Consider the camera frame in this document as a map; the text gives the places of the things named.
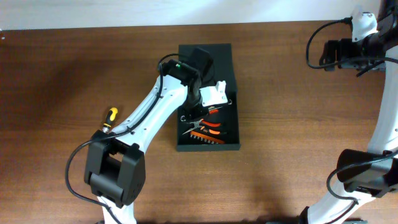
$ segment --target screwdriver handle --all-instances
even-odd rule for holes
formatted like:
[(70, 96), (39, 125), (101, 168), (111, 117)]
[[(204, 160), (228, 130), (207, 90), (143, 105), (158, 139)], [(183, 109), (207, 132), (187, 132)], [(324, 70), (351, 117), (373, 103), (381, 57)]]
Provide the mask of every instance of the screwdriver handle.
[(105, 118), (104, 128), (112, 127), (112, 124), (113, 124), (114, 120), (116, 119), (117, 113), (118, 113), (118, 109), (117, 108), (111, 108), (109, 110), (109, 112), (108, 112), (108, 114), (106, 115), (106, 118)]

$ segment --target cable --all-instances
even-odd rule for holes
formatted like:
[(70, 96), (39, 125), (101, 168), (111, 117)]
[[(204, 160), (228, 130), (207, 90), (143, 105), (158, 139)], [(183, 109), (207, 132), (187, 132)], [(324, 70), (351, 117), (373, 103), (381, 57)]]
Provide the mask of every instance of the cable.
[(316, 36), (316, 34), (317, 34), (319, 31), (321, 31), (323, 28), (325, 28), (325, 27), (328, 27), (328, 26), (333, 25), (333, 24), (338, 24), (338, 23), (349, 24), (349, 23), (351, 22), (351, 20), (352, 20), (352, 17), (347, 17), (347, 18), (340, 19), (340, 20), (337, 20), (337, 21), (329, 22), (329, 23), (327, 23), (327, 24), (325, 24), (325, 25), (319, 27), (319, 28), (312, 34), (311, 38), (308, 40), (307, 48), (306, 48), (306, 51), (305, 51), (305, 59), (306, 59), (306, 61), (307, 61), (307, 65), (308, 65), (310, 68), (313, 68), (313, 69), (323, 69), (323, 68), (328, 68), (328, 67), (334, 67), (334, 66), (336, 66), (336, 65), (341, 65), (341, 64), (344, 64), (344, 63), (347, 63), (347, 62), (366, 62), (366, 61), (370, 61), (370, 60), (377, 60), (377, 61), (378, 61), (378, 60), (383, 60), (383, 61), (386, 61), (386, 62), (398, 63), (398, 60), (397, 60), (397, 59), (390, 58), (390, 57), (367, 57), (367, 56), (363, 56), (363, 57), (362, 57), (362, 56), (361, 56), (361, 57), (347, 58), (347, 59), (344, 59), (344, 60), (340, 60), (339, 62), (329, 63), (329, 64), (326, 64), (326, 65), (319, 65), (319, 66), (312, 65), (312, 64), (310, 63), (310, 59), (309, 59), (309, 55), (310, 55), (310, 45), (311, 45), (312, 39)]
[[(351, 23), (351, 21), (352, 21), (352, 17), (347, 17), (347, 18), (340, 19), (340, 20), (337, 20), (337, 21), (332, 21), (332, 22), (329, 22), (329, 23), (327, 23), (327, 24), (325, 24), (325, 25), (319, 27), (319, 28), (312, 34), (311, 38), (308, 40), (307, 48), (306, 48), (306, 52), (305, 52), (305, 59), (306, 59), (307, 65), (308, 65), (310, 68), (314, 68), (314, 69), (323, 69), (323, 68), (327, 68), (327, 67), (334, 67), (334, 66), (336, 66), (336, 65), (341, 65), (341, 64), (346, 63), (346, 62), (363, 62), (363, 61), (370, 61), (370, 60), (375, 60), (375, 61), (377, 61), (377, 62), (375, 62), (373, 65), (368, 65), (364, 70), (362, 70), (361, 72), (359, 72), (359, 73), (357, 74), (357, 77), (360, 77), (362, 74), (366, 73), (366, 72), (369, 71), (370, 69), (375, 68), (376, 66), (378, 66), (378, 65), (380, 65), (380, 64), (382, 64), (382, 63), (384, 63), (384, 62), (398, 63), (398, 60), (397, 60), (397, 59), (394, 59), (394, 58), (389, 58), (389, 57), (365, 57), (365, 56), (363, 56), (363, 57), (352, 57), (352, 58), (347, 58), (347, 59), (344, 59), (344, 60), (340, 60), (339, 62), (329, 63), (329, 64), (326, 64), (326, 65), (320, 65), (320, 66), (312, 65), (312, 64), (310, 63), (310, 60), (309, 60), (309, 54), (310, 54), (309, 51), (310, 51), (310, 44), (311, 44), (311, 41), (312, 41), (312, 39), (316, 36), (316, 34), (317, 34), (318, 32), (320, 32), (323, 28), (328, 27), (328, 26), (330, 26), (330, 25), (338, 24), (338, 23), (349, 24), (349, 23)], [(392, 158), (394, 158), (396, 155), (398, 155), (398, 151), (393, 152), (393, 153), (391, 153), (391, 154), (388, 154), (388, 155), (386, 155), (386, 156), (381, 156), (381, 157), (375, 158), (375, 159), (373, 159), (373, 160), (371, 160), (371, 161), (359, 162), (359, 163), (351, 164), (351, 165), (344, 166), (344, 167), (341, 167), (341, 168), (339, 168), (339, 169), (335, 169), (334, 171), (332, 171), (332, 172), (330, 173), (330, 175), (328, 176), (327, 180), (326, 180), (326, 187), (327, 187), (329, 193), (330, 193), (332, 196), (334, 196), (335, 198), (338, 198), (338, 199), (341, 199), (341, 200), (352, 200), (353, 203), (352, 203), (352, 204), (350, 205), (350, 207), (347, 208), (347, 210), (345, 210), (339, 217), (335, 218), (334, 220), (332, 220), (332, 221), (330, 221), (330, 222), (328, 222), (328, 223), (326, 223), (326, 224), (332, 224), (332, 223), (335, 223), (335, 222), (339, 221), (339, 220), (340, 220), (341, 218), (343, 218), (346, 214), (348, 214), (350, 211), (352, 211), (352, 209), (354, 209), (355, 205), (359, 205), (359, 200), (358, 200), (357, 198), (355, 198), (355, 197), (343, 197), (343, 196), (340, 196), (340, 195), (334, 193), (334, 191), (331, 189), (331, 185), (330, 185), (331, 179), (332, 179), (332, 177), (333, 177), (334, 175), (338, 174), (339, 172), (342, 172), (342, 171), (344, 171), (344, 170), (351, 169), (351, 168), (354, 168), (354, 167), (365, 166), (365, 165), (373, 164), (373, 163), (376, 163), (376, 162), (382, 162), (382, 161), (385, 161), (385, 160), (388, 160), (388, 159), (392, 159)]]
[(89, 144), (92, 144), (94, 142), (100, 142), (100, 141), (105, 141), (105, 140), (109, 140), (109, 139), (114, 139), (120, 136), (123, 136), (125, 134), (130, 133), (132, 130), (134, 130), (136, 127), (138, 127), (144, 120), (145, 118), (148, 116), (148, 114), (152, 111), (152, 109), (155, 107), (157, 101), (159, 100), (159, 98), (161, 98), (161, 94), (162, 94), (162, 89), (163, 89), (163, 68), (162, 68), (162, 62), (164, 59), (166, 59), (167, 57), (171, 57), (171, 56), (181, 56), (181, 57), (186, 57), (186, 55), (182, 55), (182, 54), (168, 54), (164, 57), (162, 57), (159, 62), (158, 62), (158, 69), (159, 69), (159, 73), (160, 73), (160, 85), (159, 85), (159, 91), (156, 94), (156, 98), (154, 100), (154, 102), (149, 106), (148, 110), (145, 112), (145, 114), (140, 118), (140, 120), (137, 121), (137, 123), (135, 123), (133, 126), (131, 126), (130, 128), (127, 127), (127, 130), (119, 133), (119, 134), (110, 134), (110, 136), (107, 136), (105, 138), (99, 138), (99, 139), (90, 139), (89, 141), (86, 141), (82, 144), (80, 144), (69, 156), (69, 159), (67, 161), (67, 164), (65, 166), (65, 183), (67, 185), (68, 190), (70, 191), (70, 193), (72, 193), (74, 196), (85, 200), (87, 202), (91, 202), (94, 203), (96, 205), (101, 205), (102, 207), (104, 207), (109, 214), (111, 215), (111, 217), (114, 219), (114, 221), (117, 224), (122, 224), (117, 218), (116, 216), (113, 214), (111, 207), (108, 206), (105, 203), (99, 202), (97, 200), (93, 200), (91, 198), (82, 196), (81, 194), (77, 193), (76, 191), (74, 191), (70, 185), (70, 181), (69, 181), (69, 168), (70, 168), (70, 164), (72, 163), (73, 158), (75, 157), (75, 155), (84, 147), (86, 147)]

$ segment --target wood grain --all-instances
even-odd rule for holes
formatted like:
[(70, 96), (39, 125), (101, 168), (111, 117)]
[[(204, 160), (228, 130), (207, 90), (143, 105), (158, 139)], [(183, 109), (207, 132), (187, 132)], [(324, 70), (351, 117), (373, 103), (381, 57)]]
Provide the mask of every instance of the wood grain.
[[(157, 60), (179, 44), (232, 43), (238, 81), (237, 152), (178, 153), (171, 116), (146, 154), (136, 200), (142, 222), (238, 222), (294, 217), (326, 192), (346, 148), (365, 150), (376, 125), (384, 75), (309, 69), (307, 40), (323, 22), (23, 30), (0, 46), (0, 222), (95, 223), (96, 205), (73, 197), (63, 173), (72, 150), (110, 106), (126, 118), (152, 88)], [(336, 26), (314, 40), (315, 63)], [(86, 149), (70, 176), (78, 192)], [(353, 217), (398, 222), (398, 196)]]

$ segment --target pliers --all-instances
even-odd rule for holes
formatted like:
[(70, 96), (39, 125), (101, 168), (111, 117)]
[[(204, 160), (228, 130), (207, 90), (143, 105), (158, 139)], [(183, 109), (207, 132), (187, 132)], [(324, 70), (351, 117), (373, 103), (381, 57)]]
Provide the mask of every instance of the pliers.
[(225, 133), (223, 133), (221, 131), (215, 131), (215, 130), (212, 130), (212, 129), (206, 129), (201, 124), (204, 124), (204, 125), (212, 127), (212, 128), (217, 128), (217, 127), (221, 126), (221, 123), (216, 123), (216, 124), (215, 123), (210, 123), (210, 122), (204, 121), (203, 118), (198, 120), (198, 121), (187, 122), (187, 124), (193, 124), (193, 128), (188, 129), (188, 131), (185, 131), (183, 134), (187, 134), (190, 131), (195, 130), (196, 128), (200, 128), (201, 131), (206, 132), (206, 133), (209, 132), (210, 134), (216, 134), (216, 135), (225, 134)]

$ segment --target black box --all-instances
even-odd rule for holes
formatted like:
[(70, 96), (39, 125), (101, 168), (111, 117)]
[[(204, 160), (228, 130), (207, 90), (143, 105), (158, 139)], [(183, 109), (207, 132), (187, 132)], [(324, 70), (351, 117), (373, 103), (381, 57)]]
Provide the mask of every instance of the black box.
[[(223, 131), (227, 134), (211, 137), (223, 140), (225, 144), (207, 144), (197, 139), (192, 139), (190, 134), (184, 134), (191, 126), (180, 121), (182, 110), (177, 110), (177, 151), (178, 152), (197, 152), (197, 151), (237, 151), (241, 147), (239, 140), (238, 104), (236, 94), (236, 80), (232, 63), (231, 44), (211, 44), (211, 45), (180, 45), (178, 52), (190, 55), (195, 47), (200, 47), (208, 51), (214, 60), (214, 68), (210, 68), (209, 76), (215, 72), (215, 81), (226, 81), (226, 95), (232, 100), (232, 105), (219, 109), (219, 113), (208, 115), (205, 121), (212, 123), (222, 123)], [(214, 82), (209, 82), (201, 87), (213, 86)]]

